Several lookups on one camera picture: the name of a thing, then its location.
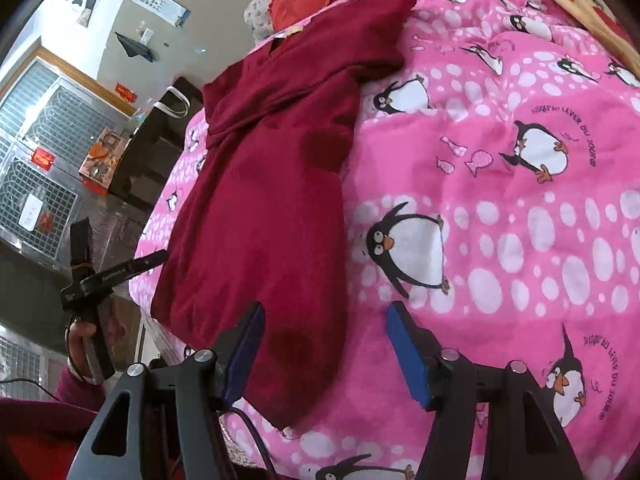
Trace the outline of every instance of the black cable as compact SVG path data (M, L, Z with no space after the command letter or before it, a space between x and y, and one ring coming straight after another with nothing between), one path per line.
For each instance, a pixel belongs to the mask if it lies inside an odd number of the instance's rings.
M62 402L59 398L57 398L49 390L44 388L38 381L33 381L31 379L25 379L25 378L22 378L22 377L18 377L17 379L4 379L4 380L0 381L0 384L11 384L11 383L31 383L31 384L35 384L37 387L39 387L39 389L41 389L43 392L45 392L49 397L52 397L53 399L57 400L58 402Z
M244 425L249 430L249 433L251 433L251 436L255 442L255 445L258 447L258 452L262 457L264 466L267 468L270 480L278 480L278 474L276 473L276 469L274 468L273 462L271 461L271 457L269 456L269 451L264 445L264 441L262 440L260 433L258 433L258 430L255 429L254 424L251 422L249 415L247 415L242 410L239 410L238 408L233 408L233 407L229 408L226 412L221 413L221 415L224 415L225 413L235 413L237 416L239 416L242 419L242 421L244 422Z

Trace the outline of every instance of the bracelet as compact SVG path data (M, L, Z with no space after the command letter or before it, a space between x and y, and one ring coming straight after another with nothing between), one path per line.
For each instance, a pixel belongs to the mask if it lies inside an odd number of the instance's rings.
M83 383L92 384L93 386L97 386L99 384L94 378L80 376L78 372L76 372L76 370L74 369L73 365L71 364L70 358L66 358L66 367L69 368L69 371L71 372L73 377L75 377L79 381L82 381Z

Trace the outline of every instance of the calendar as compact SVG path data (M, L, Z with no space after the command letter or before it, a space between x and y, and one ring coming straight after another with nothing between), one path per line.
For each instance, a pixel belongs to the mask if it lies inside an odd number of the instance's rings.
M182 27L191 11L173 0L133 0L135 4L154 13L174 27Z

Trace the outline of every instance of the bed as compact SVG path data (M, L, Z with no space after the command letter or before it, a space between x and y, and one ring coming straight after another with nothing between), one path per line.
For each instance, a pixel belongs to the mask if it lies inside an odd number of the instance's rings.
M411 400L385 335L386 307L403 300L473 361L525 362L586 477L615 478L640 423L640 82L552 0L418 0L399 47L405 67L362 88L340 172L351 323L340 373L297 427L237 406L280 474L366 466L411 479L433 415ZM136 256L167 247L206 134L201 112ZM143 310L160 273L130 282ZM179 358L191 351L168 341ZM482 470L487 413L478 405L468 478ZM260 465L239 419L224 425Z

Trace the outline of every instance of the blue gripper pad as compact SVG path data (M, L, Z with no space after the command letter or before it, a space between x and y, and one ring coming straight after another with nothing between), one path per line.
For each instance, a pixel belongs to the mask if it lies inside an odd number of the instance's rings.
M409 386L409 393L426 409L431 402L431 393L427 384L429 369L420 358L420 354L393 303L386 310L386 334L391 339L404 380Z

